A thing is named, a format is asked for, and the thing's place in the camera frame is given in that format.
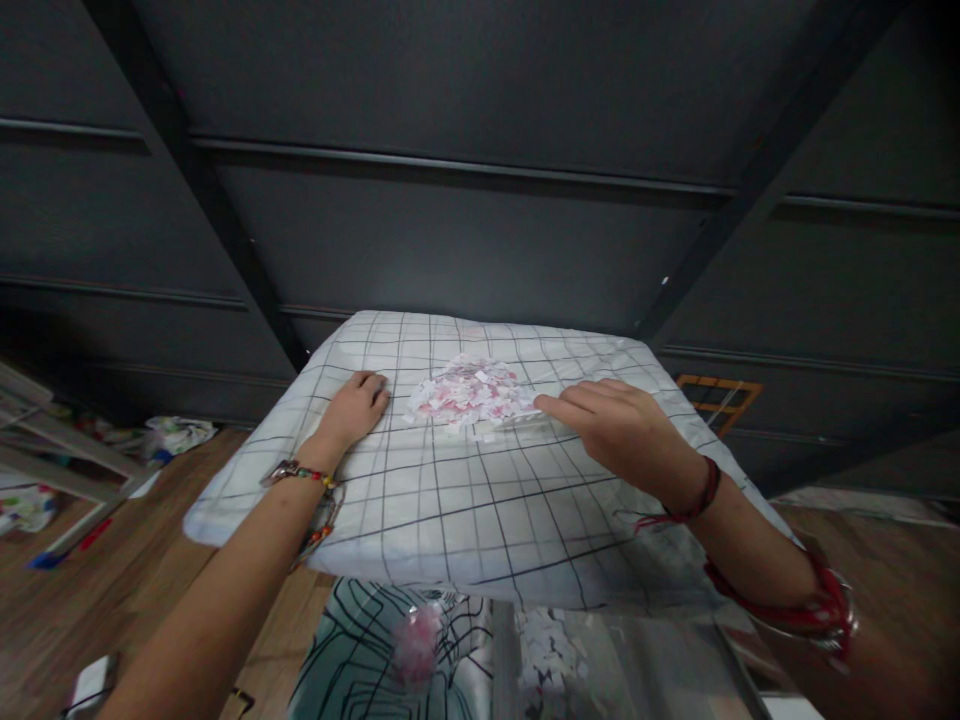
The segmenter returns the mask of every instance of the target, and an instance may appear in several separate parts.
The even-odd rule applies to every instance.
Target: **right hand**
[[[580,433],[590,457],[671,512],[696,505],[707,463],[649,393],[620,380],[584,380],[559,398],[538,395],[534,405]]]

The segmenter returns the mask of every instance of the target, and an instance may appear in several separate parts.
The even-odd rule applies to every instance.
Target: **hand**
[[[671,512],[696,505],[707,464],[650,394],[620,380],[585,380],[559,399],[538,395],[534,405],[580,433],[590,457]]]
[[[383,415],[390,402],[387,379],[368,370],[355,372],[337,391],[310,440],[333,444],[343,452],[366,436]]]

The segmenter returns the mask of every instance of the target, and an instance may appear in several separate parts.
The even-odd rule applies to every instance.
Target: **orange frame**
[[[690,404],[693,405],[693,407],[697,410],[706,410],[707,412],[722,412],[730,416],[720,427],[720,430],[717,431],[718,438],[723,437],[726,432],[733,427],[734,423],[740,419],[740,416],[747,411],[747,408],[750,407],[753,401],[757,399],[757,395],[760,394],[760,391],[763,390],[763,385],[761,383],[748,383],[740,380],[726,380],[724,378],[706,377],[704,375],[681,375],[677,378],[677,387],[683,387],[684,385],[702,385],[705,387],[723,388],[725,390],[746,391],[747,396],[739,405],[727,405],[726,407],[723,407],[722,405],[717,405],[716,403],[695,403],[692,400],[690,401]]]

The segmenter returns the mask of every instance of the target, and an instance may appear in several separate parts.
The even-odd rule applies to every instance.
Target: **patterned fabric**
[[[573,609],[702,612],[722,602],[703,552],[683,527],[634,536],[626,509],[660,512],[591,460],[578,435],[546,419],[521,421],[477,443],[429,419],[403,420],[431,371],[468,352],[505,362],[536,393],[619,378],[651,393],[686,440],[713,458],[747,498],[787,526],[643,343],[535,325],[438,315],[357,313],[306,368],[184,521],[197,542],[222,545],[262,497],[260,479],[291,457],[355,370],[389,379],[393,402],[338,471],[345,493],[333,534],[309,565],[388,584],[441,584],[469,595]]]
[[[411,607],[430,602],[439,603],[443,617],[436,669],[426,689],[407,692],[392,672],[393,630]],[[288,717],[486,720],[492,639],[489,600],[341,578],[300,668]]]

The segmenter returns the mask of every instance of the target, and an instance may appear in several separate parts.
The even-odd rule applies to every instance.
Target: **left hand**
[[[384,387],[386,382],[383,375],[369,370],[355,372],[333,396],[314,437],[346,451],[366,436],[390,402],[390,391]]]

